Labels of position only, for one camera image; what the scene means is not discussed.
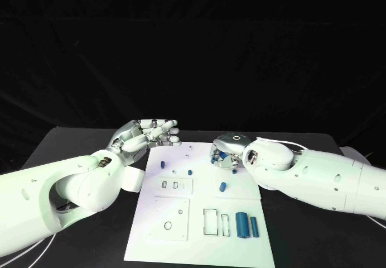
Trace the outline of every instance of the black curtain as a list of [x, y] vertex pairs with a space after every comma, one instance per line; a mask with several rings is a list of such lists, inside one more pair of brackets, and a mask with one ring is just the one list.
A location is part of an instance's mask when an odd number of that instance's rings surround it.
[[11, 1], [0, 12], [1, 169], [54, 126], [320, 132], [384, 161], [381, 7]]

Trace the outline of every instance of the blue cylinder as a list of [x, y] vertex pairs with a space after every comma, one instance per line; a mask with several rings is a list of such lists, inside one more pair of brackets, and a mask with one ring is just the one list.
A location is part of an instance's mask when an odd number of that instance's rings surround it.
[[248, 237], [248, 225], [247, 225], [247, 215], [244, 212], [236, 213], [236, 228], [237, 228], [237, 237]]
[[259, 237], [256, 217], [250, 217], [250, 227], [253, 237]]
[[218, 152], [218, 157], [220, 157], [221, 159], [224, 159], [224, 158], [227, 157], [225, 153], [220, 151], [220, 152]]
[[225, 187], [225, 183], [221, 183], [218, 186], [218, 191], [223, 192], [224, 191], [224, 187]]

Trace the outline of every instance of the black tabletop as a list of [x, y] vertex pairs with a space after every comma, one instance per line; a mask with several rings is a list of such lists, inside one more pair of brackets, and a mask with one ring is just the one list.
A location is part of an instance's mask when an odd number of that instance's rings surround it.
[[[53, 128], [22, 168], [91, 154], [106, 147], [113, 132], [115, 130]], [[181, 131], [178, 136], [181, 141], [211, 142], [223, 133]], [[259, 136], [292, 141], [312, 150], [341, 154], [332, 138], [323, 134], [261, 132], [243, 132], [243, 134], [250, 139]], [[142, 170], [146, 157], [148, 154], [133, 164]], [[120, 190], [116, 201], [104, 211], [81, 219], [58, 232], [34, 267], [191, 267], [191, 265], [122, 260], [138, 195]], [[260, 203], [276, 268], [384, 266], [386, 229], [365, 216], [319, 209], [293, 200], [279, 191], [261, 188]], [[48, 240], [47, 238], [6, 267], [27, 267]], [[17, 253], [0, 258], [0, 265]]]

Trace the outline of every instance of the robotic hand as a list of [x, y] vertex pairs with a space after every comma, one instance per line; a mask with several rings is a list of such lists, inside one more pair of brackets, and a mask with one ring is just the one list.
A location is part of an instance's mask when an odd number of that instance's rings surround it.
[[[0, 257], [63, 230], [113, 203], [120, 188], [140, 189], [145, 172], [129, 166], [158, 146], [178, 146], [175, 120], [129, 121], [104, 150], [0, 176]], [[60, 210], [50, 190], [77, 207]]]
[[296, 200], [328, 210], [386, 219], [386, 171], [352, 159], [236, 133], [211, 145], [211, 163], [220, 168], [243, 164], [254, 182]]

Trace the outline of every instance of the oval hole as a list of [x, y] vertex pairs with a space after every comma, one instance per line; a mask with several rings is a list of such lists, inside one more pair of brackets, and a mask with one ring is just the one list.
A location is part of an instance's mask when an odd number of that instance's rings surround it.
[[163, 223], [163, 228], [165, 228], [165, 230], [169, 230], [171, 229], [171, 222], [165, 222]]
[[21, 195], [22, 195], [22, 198], [24, 198], [25, 200], [30, 200], [30, 195], [28, 195], [28, 193], [25, 192], [25, 189], [21, 190]]
[[335, 176], [335, 178], [333, 178], [335, 183], [338, 183], [339, 180], [341, 180], [341, 176], [339, 176], [339, 174], [336, 174], [336, 176]]

